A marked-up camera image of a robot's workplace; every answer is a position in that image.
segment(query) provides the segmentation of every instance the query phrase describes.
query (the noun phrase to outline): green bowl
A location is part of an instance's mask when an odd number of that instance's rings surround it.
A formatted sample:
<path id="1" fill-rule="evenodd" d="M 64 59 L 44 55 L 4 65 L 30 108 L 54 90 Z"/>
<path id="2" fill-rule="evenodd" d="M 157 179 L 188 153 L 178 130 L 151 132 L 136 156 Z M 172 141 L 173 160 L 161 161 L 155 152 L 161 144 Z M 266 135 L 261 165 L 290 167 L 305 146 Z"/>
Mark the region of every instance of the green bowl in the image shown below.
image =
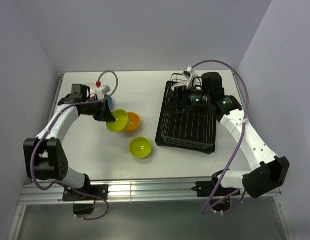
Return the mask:
<path id="1" fill-rule="evenodd" d="M 112 132 L 124 131 L 129 126 L 128 114 L 122 109 L 114 110 L 111 113 L 116 119 L 116 121 L 106 122 L 108 130 Z"/>
<path id="2" fill-rule="evenodd" d="M 149 155 L 151 142 L 142 136 L 136 137 L 129 143 L 129 152 L 132 156 L 142 159 Z"/>

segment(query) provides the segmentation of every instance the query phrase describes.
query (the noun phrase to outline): gray floor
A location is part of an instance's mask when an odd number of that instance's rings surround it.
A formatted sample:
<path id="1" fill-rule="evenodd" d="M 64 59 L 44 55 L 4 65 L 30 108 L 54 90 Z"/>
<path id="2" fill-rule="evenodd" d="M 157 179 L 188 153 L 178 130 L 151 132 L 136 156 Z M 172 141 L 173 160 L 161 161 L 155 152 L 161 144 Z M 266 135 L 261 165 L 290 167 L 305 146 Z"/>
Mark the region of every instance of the gray floor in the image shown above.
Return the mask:
<path id="1" fill-rule="evenodd" d="M 201 215 L 204 200 L 111 203 L 95 221 L 73 218 L 70 204 L 30 205 L 20 240 L 284 240 L 272 197 L 245 199 L 225 216 Z"/>

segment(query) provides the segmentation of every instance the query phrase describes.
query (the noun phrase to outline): wire rack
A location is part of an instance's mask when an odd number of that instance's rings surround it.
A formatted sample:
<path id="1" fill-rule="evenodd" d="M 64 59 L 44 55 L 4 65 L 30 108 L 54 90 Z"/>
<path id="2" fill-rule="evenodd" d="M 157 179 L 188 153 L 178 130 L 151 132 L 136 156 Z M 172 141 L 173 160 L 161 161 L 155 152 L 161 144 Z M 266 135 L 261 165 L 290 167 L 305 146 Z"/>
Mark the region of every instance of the wire rack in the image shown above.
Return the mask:
<path id="1" fill-rule="evenodd" d="M 170 81 L 166 83 L 163 106 L 173 96 L 171 86 L 175 83 L 186 83 L 184 76 L 174 73 Z M 201 79 L 196 82 L 201 87 Z M 191 148 L 194 150 L 206 150 L 215 144 L 216 119 L 203 109 L 193 109 L 189 112 L 178 114 L 163 111 L 161 113 L 160 134 L 166 144 L 179 148 Z"/>

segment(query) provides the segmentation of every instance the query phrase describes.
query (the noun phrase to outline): orange bowl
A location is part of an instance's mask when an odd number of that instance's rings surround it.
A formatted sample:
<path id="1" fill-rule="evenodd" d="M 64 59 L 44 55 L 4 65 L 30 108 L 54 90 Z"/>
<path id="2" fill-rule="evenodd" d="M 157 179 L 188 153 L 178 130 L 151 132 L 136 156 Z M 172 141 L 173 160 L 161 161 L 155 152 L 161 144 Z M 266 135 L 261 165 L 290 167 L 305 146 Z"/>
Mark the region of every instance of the orange bowl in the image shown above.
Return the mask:
<path id="1" fill-rule="evenodd" d="M 126 131 L 130 132 L 136 130 L 140 125 L 140 117 L 134 112 L 127 112 L 129 118 L 129 126 L 126 128 Z"/>

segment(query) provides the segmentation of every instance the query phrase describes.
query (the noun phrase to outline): gray wall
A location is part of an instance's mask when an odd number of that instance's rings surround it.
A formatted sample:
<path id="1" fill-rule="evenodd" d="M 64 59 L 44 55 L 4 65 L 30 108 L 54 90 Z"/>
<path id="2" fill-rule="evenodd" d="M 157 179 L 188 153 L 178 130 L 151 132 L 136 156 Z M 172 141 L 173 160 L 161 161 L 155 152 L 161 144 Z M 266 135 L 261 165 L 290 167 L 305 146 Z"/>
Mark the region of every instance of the gray wall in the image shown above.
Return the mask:
<path id="1" fill-rule="evenodd" d="M 57 75 L 13 0 L 0 0 L 0 240 L 6 239 L 23 181 L 22 143 L 48 119 Z"/>
<path id="2" fill-rule="evenodd" d="M 60 72 L 239 66 L 271 0 L 16 0 Z M 213 64 L 202 68 L 218 68 Z"/>
<path id="3" fill-rule="evenodd" d="M 310 239 L 310 0 L 273 0 L 239 71 L 250 120 L 290 161 L 282 192 L 294 232 Z"/>

